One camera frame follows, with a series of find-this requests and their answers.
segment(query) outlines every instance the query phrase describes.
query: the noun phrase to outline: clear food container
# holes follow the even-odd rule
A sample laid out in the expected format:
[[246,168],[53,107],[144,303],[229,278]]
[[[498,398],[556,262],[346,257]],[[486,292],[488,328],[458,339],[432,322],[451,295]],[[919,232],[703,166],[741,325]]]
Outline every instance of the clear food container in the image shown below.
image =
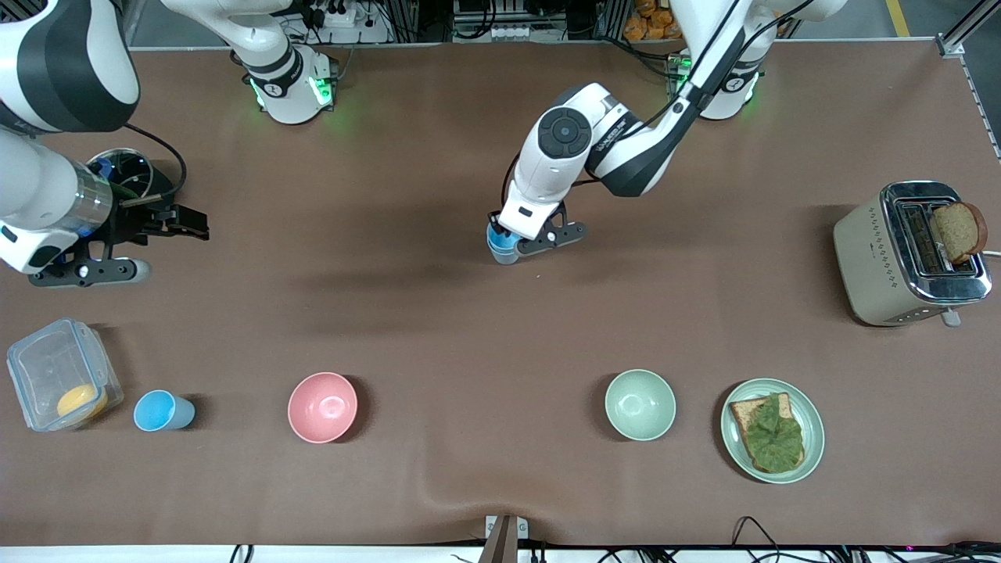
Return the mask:
[[100,337],[72,319],[60,319],[10,347],[7,369],[24,422],[36,432],[77,427],[122,400]]

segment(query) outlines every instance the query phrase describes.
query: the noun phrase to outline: blue cup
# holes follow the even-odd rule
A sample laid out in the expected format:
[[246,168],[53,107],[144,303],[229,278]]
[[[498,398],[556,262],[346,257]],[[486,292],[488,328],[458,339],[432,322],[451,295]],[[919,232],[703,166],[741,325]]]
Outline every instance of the blue cup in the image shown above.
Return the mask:
[[194,405],[169,391],[150,391],[135,405],[132,420],[139,430],[177,430],[194,420]]

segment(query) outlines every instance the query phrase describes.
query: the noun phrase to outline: bread slice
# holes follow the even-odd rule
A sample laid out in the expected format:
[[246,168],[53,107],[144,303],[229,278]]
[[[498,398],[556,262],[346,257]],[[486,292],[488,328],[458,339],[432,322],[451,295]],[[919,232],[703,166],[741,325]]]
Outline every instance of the bread slice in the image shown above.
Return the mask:
[[952,263],[963,263],[987,245],[987,221],[983,213],[965,201],[934,211],[935,228]]
[[[748,399],[747,401],[737,401],[730,404],[730,411],[734,414],[734,420],[737,421],[737,428],[741,430],[741,441],[744,442],[744,447],[748,446],[748,427],[754,421],[755,413],[758,411],[758,407],[761,407],[768,401],[768,396],[759,397],[758,399]],[[784,419],[792,419],[793,417],[793,404],[789,401],[788,393],[779,394],[779,416]],[[806,451],[800,451],[800,459],[796,462],[796,467],[799,467],[803,463],[804,458],[806,458]],[[764,471],[765,473],[770,473],[766,469],[759,467],[757,463],[754,464],[759,471]]]

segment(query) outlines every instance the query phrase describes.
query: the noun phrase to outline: table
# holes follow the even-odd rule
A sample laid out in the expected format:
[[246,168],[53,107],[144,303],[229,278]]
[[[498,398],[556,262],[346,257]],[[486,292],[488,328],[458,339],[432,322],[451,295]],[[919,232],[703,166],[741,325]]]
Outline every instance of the table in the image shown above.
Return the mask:
[[[185,155],[181,201],[212,239],[122,247],[153,266],[135,287],[44,291],[0,269],[0,346],[72,317],[100,331],[126,393],[84,430],[41,435],[0,384],[0,543],[441,542],[498,512],[565,544],[725,543],[745,514],[786,544],[1001,532],[1001,301],[958,330],[864,328],[831,235],[913,178],[999,220],[1001,170],[958,61],[926,42],[778,44],[750,106],[697,123],[657,189],[579,188],[587,239],[499,266],[486,212],[552,100],[598,79],[647,116],[663,83],[608,46],[354,57],[336,110],[288,127],[225,52],[136,55],[133,122]],[[128,131],[49,142],[77,159],[133,146],[176,173]],[[679,400],[656,442],[604,419],[606,385],[635,367]],[[318,371],[360,393],[337,444],[286,422]],[[750,480],[720,444],[723,399],[757,377],[824,418],[826,456],[796,485]],[[194,429],[134,428],[156,388],[193,396]]]

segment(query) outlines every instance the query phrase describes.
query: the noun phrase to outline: silver toaster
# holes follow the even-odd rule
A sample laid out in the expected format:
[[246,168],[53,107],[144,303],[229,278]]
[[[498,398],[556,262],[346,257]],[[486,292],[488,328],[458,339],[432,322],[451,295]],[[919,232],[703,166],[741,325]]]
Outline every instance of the silver toaster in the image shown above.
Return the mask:
[[987,297],[991,274],[983,256],[952,263],[933,226],[932,212],[959,200],[941,182],[891,183],[838,221],[838,264],[861,321],[897,327],[941,316],[956,327],[956,309]]

